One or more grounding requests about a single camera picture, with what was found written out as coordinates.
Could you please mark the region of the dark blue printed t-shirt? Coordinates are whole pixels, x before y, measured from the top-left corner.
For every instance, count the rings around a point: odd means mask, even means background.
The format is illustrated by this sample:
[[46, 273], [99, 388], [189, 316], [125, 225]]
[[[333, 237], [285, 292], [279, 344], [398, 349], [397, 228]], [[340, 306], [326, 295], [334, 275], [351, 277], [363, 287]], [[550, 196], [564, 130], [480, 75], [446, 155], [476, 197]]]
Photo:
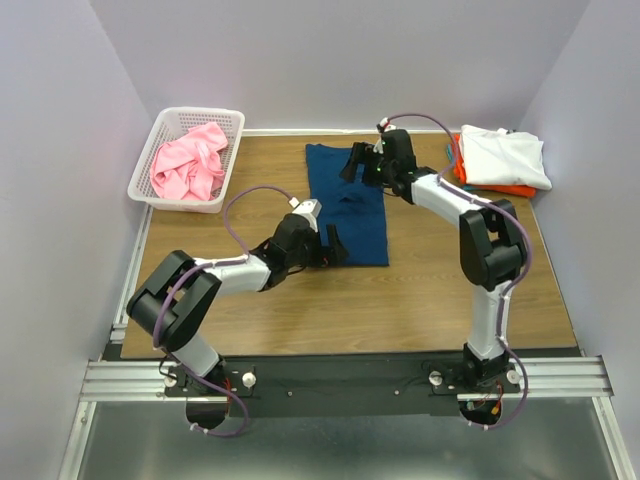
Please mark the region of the dark blue printed t-shirt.
[[322, 144], [305, 146], [310, 197], [321, 204], [318, 225], [322, 242], [329, 243], [326, 227], [334, 225], [348, 251], [346, 266], [387, 267], [390, 260], [384, 195], [359, 179], [349, 183], [340, 177], [350, 152], [349, 148]]

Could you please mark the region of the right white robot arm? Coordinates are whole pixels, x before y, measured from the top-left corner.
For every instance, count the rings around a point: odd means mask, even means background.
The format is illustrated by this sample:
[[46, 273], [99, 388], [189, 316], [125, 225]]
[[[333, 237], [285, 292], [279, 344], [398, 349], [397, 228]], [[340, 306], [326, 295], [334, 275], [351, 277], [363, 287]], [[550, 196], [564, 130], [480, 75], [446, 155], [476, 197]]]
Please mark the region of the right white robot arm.
[[471, 333], [453, 372], [467, 389], [485, 390], [509, 369], [511, 292], [531, 264], [531, 242], [513, 205], [472, 195], [441, 173], [419, 167], [410, 135], [402, 129], [381, 132], [374, 144], [354, 143], [340, 177], [353, 183], [357, 173], [363, 184], [388, 188], [457, 228], [460, 268], [474, 290]]

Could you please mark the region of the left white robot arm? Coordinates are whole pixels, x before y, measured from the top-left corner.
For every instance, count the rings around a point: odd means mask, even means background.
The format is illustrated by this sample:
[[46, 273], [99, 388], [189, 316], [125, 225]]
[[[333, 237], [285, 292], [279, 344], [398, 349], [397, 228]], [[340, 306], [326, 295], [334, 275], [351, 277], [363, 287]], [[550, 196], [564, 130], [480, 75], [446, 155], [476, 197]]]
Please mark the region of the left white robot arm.
[[276, 379], [254, 366], [232, 367], [200, 335], [201, 324], [217, 298], [265, 292], [291, 275], [339, 267], [349, 257], [336, 225], [321, 234], [312, 215], [289, 213], [269, 238], [239, 257], [202, 260], [171, 252], [133, 294], [126, 312], [151, 336], [154, 348], [175, 360], [163, 374], [171, 396], [291, 392], [303, 383], [299, 372], [287, 369]]

